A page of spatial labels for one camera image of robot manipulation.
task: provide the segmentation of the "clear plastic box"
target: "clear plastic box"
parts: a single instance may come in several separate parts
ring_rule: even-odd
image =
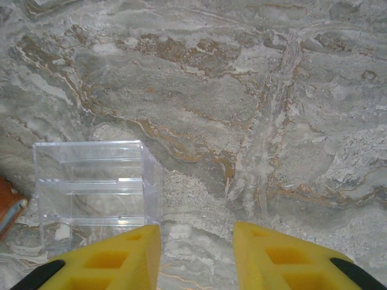
[[[161,224],[163,171],[141,141],[36,143],[33,156],[45,250]]]

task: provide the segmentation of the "marble floor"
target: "marble floor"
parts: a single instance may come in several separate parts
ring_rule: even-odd
[[[31,198],[0,289],[47,260],[32,144],[134,138],[166,174],[159,289],[238,289],[238,220],[387,284],[385,1],[3,0],[0,30],[0,174]]]

